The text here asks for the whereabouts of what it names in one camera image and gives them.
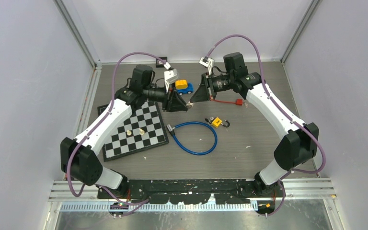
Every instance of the robotic arm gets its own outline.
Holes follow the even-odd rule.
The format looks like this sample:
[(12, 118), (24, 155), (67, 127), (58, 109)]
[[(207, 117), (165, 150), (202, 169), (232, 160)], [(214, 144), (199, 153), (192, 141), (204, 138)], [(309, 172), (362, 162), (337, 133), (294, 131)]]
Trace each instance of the robotic arm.
[[(170, 69), (164, 73), (163, 87), (157, 87), (156, 84), (152, 83), (154, 76), (155, 72), (150, 66), (137, 65), (133, 70), (129, 85), (116, 91), (111, 112), (109, 113), (112, 103), (90, 127), (74, 139), (65, 138), (61, 142), (61, 169), (63, 172), (67, 172), (67, 164), (71, 153), (78, 143), (83, 142), (72, 160), (71, 176), (86, 185), (106, 186), (116, 196), (123, 196), (127, 192), (127, 178), (118, 172), (103, 167), (97, 158), (106, 138), (147, 100), (161, 103), (162, 109), (167, 112), (188, 110), (185, 101), (179, 96), (175, 88), (174, 82), (178, 79), (177, 71)], [(95, 126), (98, 127), (88, 135), (88, 132)]]
[[(280, 112), (277, 106), (282, 108), (293, 121), (303, 124), (304, 127), (318, 139), (318, 127), (314, 123), (306, 124), (303, 120), (292, 114), (271, 92), (269, 86), (262, 82), (261, 76), (249, 73), (245, 66), (243, 56), (240, 53), (232, 53), (224, 56), (226, 72), (220, 76), (214, 76), (212, 68), (214, 61), (211, 58), (201, 58), (200, 64), (208, 68), (208, 73), (201, 76), (198, 90), (190, 99), (191, 103), (210, 101), (215, 99), (218, 92), (232, 89), (239, 93), (243, 99), (253, 104), (270, 122), (281, 139), (274, 151), (274, 160), (263, 170), (255, 175), (253, 187), (257, 194), (268, 194), (274, 188), (276, 182), (292, 170), (294, 167), (312, 159), (316, 155), (317, 146), (311, 138), (299, 127)], [(269, 91), (270, 98), (264, 89)]]

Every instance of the blue cable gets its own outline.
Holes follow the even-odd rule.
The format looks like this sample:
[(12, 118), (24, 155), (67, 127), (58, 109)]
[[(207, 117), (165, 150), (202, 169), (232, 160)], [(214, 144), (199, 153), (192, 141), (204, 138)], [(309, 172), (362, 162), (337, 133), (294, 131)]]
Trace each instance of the blue cable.
[[(177, 137), (175, 136), (174, 129), (182, 127), (182, 126), (187, 126), (187, 125), (202, 125), (202, 126), (208, 127), (212, 131), (212, 133), (214, 134), (214, 138), (215, 138), (215, 142), (214, 142), (214, 145), (212, 146), (212, 148), (210, 148), (208, 151), (205, 151), (205, 152), (194, 152), (194, 151), (191, 151), (191, 150), (187, 149), (186, 147), (184, 147), (180, 143), (180, 141), (177, 139)], [(175, 142), (177, 142), (177, 145), (180, 146), (180, 148), (182, 148), (184, 151), (186, 151), (190, 154), (193, 154), (193, 155), (197, 155), (197, 156), (207, 155), (208, 153), (212, 152), (218, 144), (218, 136), (217, 136), (217, 133), (215, 132), (215, 130), (211, 126), (209, 126), (208, 124), (203, 123), (203, 122), (189, 121), (189, 122), (184, 122), (184, 123), (178, 124), (175, 127), (171, 127), (171, 125), (167, 125), (167, 129), (169, 130), (170, 134), (174, 138)]]

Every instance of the yellow toy block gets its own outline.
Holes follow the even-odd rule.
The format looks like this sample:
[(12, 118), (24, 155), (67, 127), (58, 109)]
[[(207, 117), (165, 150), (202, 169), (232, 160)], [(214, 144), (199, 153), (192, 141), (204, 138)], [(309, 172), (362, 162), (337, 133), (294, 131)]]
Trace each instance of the yellow toy block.
[(215, 128), (218, 128), (220, 124), (222, 124), (222, 120), (219, 119), (218, 117), (216, 117), (212, 122), (211, 122), (212, 126)]
[(175, 82), (175, 87), (178, 89), (178, 90), (183, 90), (183, 89), (187, 89), (188, 87), (188, 83), (186, 80), (178, 80)]

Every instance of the table surface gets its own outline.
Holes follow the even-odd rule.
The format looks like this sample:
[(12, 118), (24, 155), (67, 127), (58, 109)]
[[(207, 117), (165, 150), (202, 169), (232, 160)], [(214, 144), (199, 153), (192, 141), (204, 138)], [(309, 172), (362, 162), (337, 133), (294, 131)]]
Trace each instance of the table surface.
[[(223, 63), (216, 63), (224, 69)], [(136, 65), (124, 64), (117, 71), (115, 88), (126, 84)], [(156, 79), (163, 77), (164, 68), (155, 68)], [(180, 78), (192, 83), (194, 90), (205, 72), (198, 63), (172, 64), (179, 71)], [(259, 72), (257, 63), (247, 63), (249, 72)], [(264, 62), (264, 73), (273, 93), (298, 115), (291, 94), (290, 86), (280, 62)], [(104, 65), (92, 106), (89, 123), (97, 117), (97, 107), (108, 104), (111, 99), (111, 80), (114, 65)], [(191, 95), (183, 95), (185, 101)], [(219, 92), (217, 99), (235, 101), (241, 98), (233, 91)], [(187, 112), (162, 112), (164, 124), (172, 126), (187, 121), (201, 121), (211, 116), (228, 120), (230, 127), (216, 130), (218, 145), (213, 152), (205, 156), (194, 156), (178, 147), (168, 134), (170, 143), (150, 150), (135, 153), (112, 161), (103, 161), (103, 154), (98, 155), (102, 164), (132, 179), (202, 179), (202, 178), (254, 178), (254, 175), (266, 167), (273, 159), (273, 152), (280, 140), (277, 133), (265, 117), (253, 105), (237, 106), (234, 104), (203, 102), (196, 103)], [(214, 143), (211, 131), (203, 126), (184, 126), (176, 130), (181, 143), (193, 151), (206, 151)], [(312, 160), (299, 166), (301, 169), (314, 170)], [(312, 174), (295, 172), (290, 178), (315, 177)]]

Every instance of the white wall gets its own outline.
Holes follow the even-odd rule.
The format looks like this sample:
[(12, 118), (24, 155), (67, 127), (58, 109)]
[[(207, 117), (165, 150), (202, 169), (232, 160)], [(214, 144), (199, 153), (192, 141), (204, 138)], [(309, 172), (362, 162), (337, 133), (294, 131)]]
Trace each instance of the white wall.
[(303, 119), (320, 128), (351, 229), (368, 229), (368, 3), (322, 1), (286, 61)]
[(91, 74), (53, 1), (0, 1), (0, 230), (42, 228)]
[[(102, 62), (117, 62), (134, 51), (168, 56), (169, 60), (199, 60), (221, 38), (249, 36), (263, 60), (280, 60), (310, 0), (66, 0), (84, 40)], [(256, 61), (253, 48), (240, 38), (219, 46), (215, 59), (243, 51)], [(134, 56), (130, 61), (151, 60)]]

